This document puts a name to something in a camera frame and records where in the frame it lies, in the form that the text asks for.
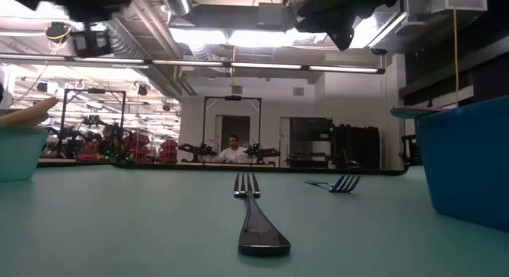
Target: silver fork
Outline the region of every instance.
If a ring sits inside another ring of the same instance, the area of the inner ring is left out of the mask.
[[[247,175],[247,190],[244,174],[239,188],[239,175],[235,179],[233,196],[247,199],[247,214],[239,236],[239,252],[248,256],[285,256],[289,254],[290,242],[270,223],[258,207],[255,198],[260,197],[258,181],[253,174],[253,187]]]
[[[317,181],[304,181],[309,185],[315,185],[321,187],[323,189],[328,189],[331,193],[351,193],[359,183],[360,176],[355,175],[346,175],[342,176],[335,184],[330,184],[327,182],[317,182]]]

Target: man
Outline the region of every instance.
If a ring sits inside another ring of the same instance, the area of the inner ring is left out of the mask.
[[[220,162],[249,162],[247,154],[244,153],[247,149],[239,146],[239,137],[237,135],[231,135],[228,139],[228,144],[230,147],[223,150],[219,156]]]

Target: fork tines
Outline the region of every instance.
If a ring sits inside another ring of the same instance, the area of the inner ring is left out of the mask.
[[[360,176],[346,175],[341,177],[329,190],[331,193],[351,193],[359,183]]]
[[[253,193],[254,197],[260,197],[260,188],[258,186],[258,180],[256,179],[255,174],[252,174],[252,176],[253,185],[251,185],[251,179],[249,177],[249,174],[242,174],[242,180],[240,180],[240,174],[237,174],[237,177],[235,178],[235,184],[233,185],[233,195],[235,197],[245,197],[246,193]]]

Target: teal bowl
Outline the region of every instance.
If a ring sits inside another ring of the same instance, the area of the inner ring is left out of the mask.
[[[32,178],[47,135],[45,130],[0,126],[0,182]]]

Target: ceiling pipe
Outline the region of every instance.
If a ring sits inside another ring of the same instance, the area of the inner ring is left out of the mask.
[[[154,13],[152,6],[147,0],[134,0],[134,11],[142,19],[149,31],[172,58],[181,58],[182,53],[179,45],[175,42],[167,25],[163,25],[161,19]]]
[[[117,57],[123,58],[147,58],[148,52],[132,37],[130,32],[124,27],[117,17],[110,20],[111,41],[114,53]],[[182,90],[171,78],[154,65],[148,68],[135,68],[135,71],[145,75],[149,80],[155,83],[155,87],[165,96],[180,98]]]
[[[184,16],[192,9],[192,0],[163,0],[172,15]]]

